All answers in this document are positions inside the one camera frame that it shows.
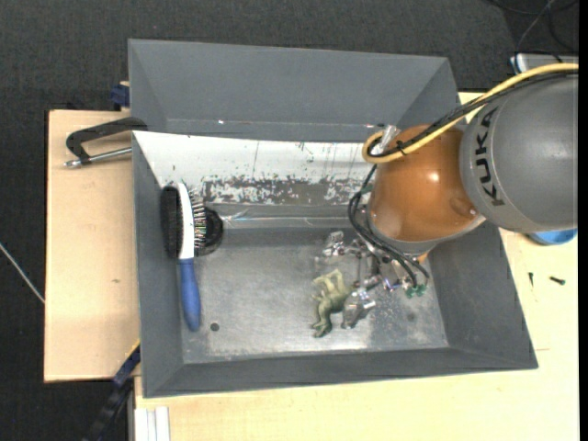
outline dark floor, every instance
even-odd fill
[[[111,109],[127,38],[443,55],[465,90],[502,81],[517,49],[578,51],[574,0],[500,1],[531,14],[483,0],[0,0],[0,242],[42,291],[44,111]],[[0,441],[81,438],[107,383],[43,385],[43,306],[3,255],[0,292]]]

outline metal clamp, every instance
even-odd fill
[[[112,152],[100,153],[98,155],[90,155],[82,146],[84,142],[94,141],[96,139],[118,134],[126,130],[147,130],[147,125],[137,118],[125,118],[72,132],[65,141],[65,145],[73,153],[73,155],[77,157],[77,159],[64,162],[63,165],[69,167],[82,166],[91,164],[92,162],[98,162],[100,160],[117,157],[125,153],[130,153],[131,147],[128,147]]]

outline wire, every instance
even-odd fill
[[[12,257],[12,255],[8,252],[8,250],[6,250],[6,248],[2,245],[2,242],[0,242],[0,249],[4,252],[6,257],[10,261],[10,263],[12,263],[12,265],[14,266],[14,268],[17,269],[18,273],[22,276],[22,278],[25,280],[27,285],[30,287],[30,290],[32,290],[33,293],[35,294],[35,296],[37,296],[37,299],[39,299],[43,304],[45,304],[45,299],[43,298],[43,296],[41,295],[39,290],[37,288],[35,288],[35,285],[31,282],[30,279],[28,279],[27,275],[25,275],[25,272],[18,265],[17,260],[15,260]]]
[[[561,38],[558,36],[558,34],[555,30],[555,25],[553,23],[553,16],[559,12],[562,12],[564,10],[572,8],[573,6],[578,4],[580,2],[580,0],[572,0],[568,4],[565,4],[565,5],[562,5],[559,7],[553,7],[553,4],[555,4],[558,0],[545,0],[546,3],[544,4],[544,6],[542,7],[542,9],[539,12],[521,10],[519,8],[513,8],[511,6],[505,5],[504,3],[502,3],[498,0],[481,0],[481,1],[486,2],[490,5],[496,6],[500,9],[502,9],[503,11],[508,11],[511,13],[515,13],[517,15],[522,15],[522,16],[527,16],[527,17],[536,17],[536,19],[533,20],[533,22],[525,30],[523,37],[521,39],[519,39],[518,44],[517,44],[517,53],[520,52],[518,50],[518,48],[520,48],[520,46],[523,42],[523,39],[528,36],[531,29],[537,25],[538,21],[543,16],[547,16],[548,30],[549,30],[549,34],[551,35],[551,38],[553,38],[561,47],[565,48],[567,51],[572,51],[572,52],[576,51],[570,44],[567,44],[566,42],[561,40]]]
[[[385,164],[386,162],[392,162],[397,160],[404,155],[414,152],[420,149],[428,142],[432,141],[443,132],[449,130],[458,122],[460,122],[468,113],[478,107],[482,107],[499,96],[519,89],[523,86],[534,84],[540,81],[552,77],[567,76],[569,74],[578,73],[579,66],[575,63],[554,63],[550,65],[544,65],[536,67],[535,69],[528,70],[523,73],[519,73],[508,80],[498,84],[487,93],[479,96],[478,98],[466,103],[465,105],[456,108],[454,111],[445,115],[443,118],[437,120],[431,126],[429,126],[423,132],[420,132],[416,136],[412,137],[408,141],[397,142],[396,147],[389,149],[383,153],[372,153],[373,147],[380,141],[383,136],[383,131],[376,132],[370,136],[362,148],[362,156],[364,160],[371,164]]]
[[[539,22],[539,20],[541,19],[541,17],[543,17],[543,15],[546,15],[546,14],[548,15],[548,28],[549,28],[549,33],[551,34],[551,37],[555,41],[557,41],[558,44],[560,44],[561,46],[563,46],[568,51],[573,51],[573,47],[571,47],[570,45],[568,45],[565,42],[563,42],[562,40],[560,40],[560,38],[556,34],[555,29],[553,27],[553,19],[552,19],[553,12],[551,11],[551,6],[554,3],[556,3],[557,1],[558,0],[548,0],[548,2],[545,4],[545,6],[543,6],[543,8],[541,9],[541,11],[539,13],[537,13],[537,17],[528,26],[528,28],[525,30],[525,32],[521,36],[520,40],[516,44],[516,52],[517,53],[521,51],[521,45],[523,44],[523,41],[528,36],[528,34],[531,32],[531,29],[533,29],[537,25],[537,23]]]
[[[381,250],[385,254],[388,254],[391,259],[396,260],[402,266],[402,268],[406,271],[406,273],[409,276],[409,279],[413,283],[413,286],[416,288],[418,283],[417,283],[416,275],[414,274],[414,272],[412,270],[412,267],[421,271],[423,273],[425,279],[428,281],[429,273],[426,271],[426,269],[424,269],[424,267],[422,267],[421,264],[417,260],[411,259],[406,254],[402,253],[400,250],[395,249],[394,247],[392,247],[388,243],[384,243],[382,240],[380,240],[373,233],[373,231],[371,231],[371,229],[369,229],[369,224],[367,224],[367,227],[364,227],[363,225],[361,225],[359,223],[359,221],[356,218],[356,214],[357,214],[357,210],[358,210],[358,206],[359,206],[359,200],[363,197],[364,194],[366,194],[368,192],[368,190],[369,190],[368,184],[369,184],[369,181],[371,180],[371,177],[374,175],[374,172],[376,171],[376,167],[377,167],[376,165],[372,166],[372,168],[370,169],[366,178],[364,179],[364,182],[363,182],[361,188],[350,199],[350,201],[347,205],[347,216],[349,217],[351,225],[355,229],[356,233],[363,240],[370,243],[372,246],[379,248],[379,250]]]

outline black cable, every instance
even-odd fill
[[[580,2],[580,0],[572,0],[568,4],[565,4],[562,6],[557,6],[557,7],[555,7],[554,4],[556,2],[558,2],[559,0],[545,0],[544,6],[538,12],[537,11],[521,10],[519,8],[507,6],[503,2],[500,2],[499,0],[481,0],[481,1],[485,2],[487,4],[490,4],[490,5],[496,6],[500,9],[502,9],[503,11],[508,11],[508,12],[515,13],[515,14],[521,15],[521,16],[535,17],[533,22],[531,22],[531,24],[528,26],[528,28],[523,33],[523,36],[519,39],[518,44],[517,44],[517,51],[516,51],[517,53],[520,52],[520,46],[521,46],[523,40],[528,36],[531,29],[535,27],[535,25],[539,22],[539,20],[542,17],[547,18],[548,31],[549,31],[551,38],[553,38],[561,47],[565,48],[567,51],[575,52],[574,48],[570,44],[567,44],[566,42],[564,42],[560,38],[560,36],[557,34],[557,31],[555,30],[555,25],[553,23],[553,16],[559,12],[562,12],[564,10],[572,8],[573,6],[578,4]]]
[[[561,73],[540,73],[538,75],[535,75],[534,77],[529,78],[528,80],[524,80],[516,85],[505,88],[504,90],[502,90],[498,93],[495,93],[494,95],[487,96],[486,98],[484,98],[482,100],[480,100],[479,98],[475,98],[475,99],[471,100],[470,102],[468,102],[460,107],[457,107],[453,111],[446,114],[443,118],[440,118],[437,121],[435,121],[427,129],[423,130],[419,134],[410,138],[408,141],[401,142],[400,145],[397,143],[395,147],[393,147],[389,150],[386,150],[382,153],[372,153],[371,152],[371,150],[374,148],[374,146],[381,139],[381,138],[378,138],[378,139],[375,139],[372,142],[372,144],[367,147],[367,151],[370,152],[370,156],[374,157],[374,158],[386,157],[386,156],[391,155],[393,153],[401,152],[401,150],[406,149],[407,147],[410,147],[411,145],[421,141],[425,137],[430,136],[436,130],[443,128],[449,122],[452,122],[458,118],[461,118],[462,116],[465,116],[466,114],[470,113],[474,109],[481,107],[481,106],[484,106],[484,105],[487,105],[488,103],[494,101],[495,99],[497,99],[501,96],[512,93],[514,90],[518,90],[518,89],[521,89],[525,86],[529,86],[532,84],[543,82],[545,80],[549,80],[549,79],[553,79],[553,78],[560,78],[563,76],[568,76],[570,74],[576,74],[576,73],[578,73],[577,70],[569,70],[569,71],[561,72]]]
[[[402,268],[406,271],[406,273],[409,276],[409,279],[413,283],[413,286],[416,287],[418,283],[417,283],[416,275],[414,274],[413,270],[411,269],[411,266],[415,267],[416,269],[421,271],[424,274],[425,278],[428,279],[429,274],[426,271],[426,269],[424,269],[424,267],[422,267],[421,264],[418,263],[418,261],[412,260],[411,258],[406,256],[405,254],[403,254],[399,250],[396,250],[394,247],[392,247],[388,243],[384,243],[383,241],[381,241],[373,233],[373,231],[371,231],[369,229],[369,227],[367,227],[367,228],[364,227],[356,219],[356,213],[357,213],[359,201],[363,197],[363,195],[368,192],[368,184],[369,184],[369,181],[371,180],[371,177],[374,175],[374,172],[376,171],[376,167],[377,167],[376,165],[372,166],[372,168],[369,170],[369,173],[367,174],[366,178],[364,179],[364,182],[362,183],[359,191],[357,191],[349,200],[349,203],[347,204],[347,216],[349,217],[351,225],[353,226],[353,228],[355,229],[357,234],[363,240],[370,243],[372,246],[379,248],[385,254],[388,254],[391,259],[395,259],[402,266]]]

